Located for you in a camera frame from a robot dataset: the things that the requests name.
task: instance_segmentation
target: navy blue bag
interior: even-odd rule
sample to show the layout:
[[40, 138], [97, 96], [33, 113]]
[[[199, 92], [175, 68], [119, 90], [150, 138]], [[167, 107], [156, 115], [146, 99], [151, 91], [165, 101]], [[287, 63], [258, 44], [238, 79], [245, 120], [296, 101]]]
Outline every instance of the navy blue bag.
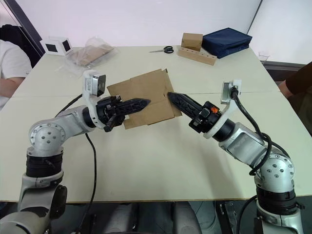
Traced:
[[247, 49], [253, 37], [232, 28], [225, 28], [203, 36], [202, 47], [218, 59]]

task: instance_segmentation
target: white table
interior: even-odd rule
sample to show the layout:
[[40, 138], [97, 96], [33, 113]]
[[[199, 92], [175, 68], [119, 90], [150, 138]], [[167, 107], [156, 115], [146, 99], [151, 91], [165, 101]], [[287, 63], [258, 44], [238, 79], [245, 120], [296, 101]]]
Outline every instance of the white table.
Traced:
[[[225, 80], [241, 79], [242, 92], [278, 92], [274, 81], [251, 49], [218, 59], [214, 66], [173, 54], [149, 53], [161, 46], [119, 47], [119, 53], [94, 69], [106, 74], [107, 86], [157, 70], [168, 69], [173, 88], [185, 94], [220, 93]], [[14, 97], [78, 96], [82, 77], [64, 69], [64, 57], [44, 55]]]
[[[218, 105], [220, 94], [190, 95], [199, 103]], [[25, 172], [28, 130], [53, 117], [72, 97], [14, 97], [0, 112], [0, 200], [17, 201]], [[297, 195], [312, 195], [307, 172], [312, 165], [312, 139], [279, 92], [243, 93], [242, 103], [261, 130], [293, 159]], [[231, 118], [251, 128], [237, 111]], [[187, 116], [150, 126], [90, 133], [97, 149], [95, 201], [241, 199], [255, 194], [250, 168], [188, 126]], [[64, 144], [62, 184], [68, 202], [87, 202], [93, 187], [93, 153], [85, 136]]]

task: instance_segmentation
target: scissors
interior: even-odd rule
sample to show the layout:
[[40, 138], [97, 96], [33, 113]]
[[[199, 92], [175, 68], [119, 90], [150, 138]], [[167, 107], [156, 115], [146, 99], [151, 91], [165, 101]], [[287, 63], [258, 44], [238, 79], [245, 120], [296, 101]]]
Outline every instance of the scissors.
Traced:
[[165, 48], [163, 48], [162, 50], [155, 50], [155, 51], [150, 51], [150, 53], [152, 52], [165, 52], [166, 54], [171, 54], [174, 52], [172, 46], [166, 46]]

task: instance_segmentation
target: robotic arm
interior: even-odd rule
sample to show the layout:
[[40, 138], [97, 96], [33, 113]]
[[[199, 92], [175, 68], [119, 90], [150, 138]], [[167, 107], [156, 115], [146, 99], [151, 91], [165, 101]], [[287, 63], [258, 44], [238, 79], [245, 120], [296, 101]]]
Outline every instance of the robotic arm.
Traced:
[[51, 219], [65, 211], [67, 189], [63, 178], [62, 144], [70, 137], [93, 131], [109, 132], [123, 123], [125, 115], [139, 112], [150, 102], [135, 98], [125, 102], [120, 96], [101, 98], [105, 75], [84, 73], [83, 96], [88, 106], [61, 112], [55, 118], [35, 123], [29, 132], [26, 173], [22, 176], [18, 212], [0, 220], [1, 234], [48, 234]]
[[[205, 138], [214, 138], [219, 146], [235, 159], [255, 168], [267, 151], [263, 139], [241, 123], [228, 119], [237, 109], [232, 92], [240, 95], [240, 80], [223, 84], [223, 112], [205, 102], [202, 106], [189, 96], [168, 93], [170, 101], [192, 120], [189, 126]], [[300, 209], [294, 192], [294, 165], [289, 157], [272, 147], [265, 163], [256, 171], [254, 181], [257, 192], [256, 234], [303, 234]]]

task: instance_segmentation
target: white wall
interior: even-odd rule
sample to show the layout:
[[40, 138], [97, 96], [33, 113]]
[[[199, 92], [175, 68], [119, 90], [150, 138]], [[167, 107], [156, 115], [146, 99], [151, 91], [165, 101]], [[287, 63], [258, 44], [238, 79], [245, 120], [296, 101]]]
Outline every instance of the white wall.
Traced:
[[306, 64], [312, 61], [312, 0], [264, 0], [249, 35], [258, 55], [269, 61]]
[[114, 46], [180, 44], [183, 32], [247, 32], [260, 0], [16, 0], [42, 38], [83, 46], [98, 35]]
[[20, 23], [15, 19], [14, 15], [4, 1], [0, 0], [0, 27], [6, 24], [20, 26]]

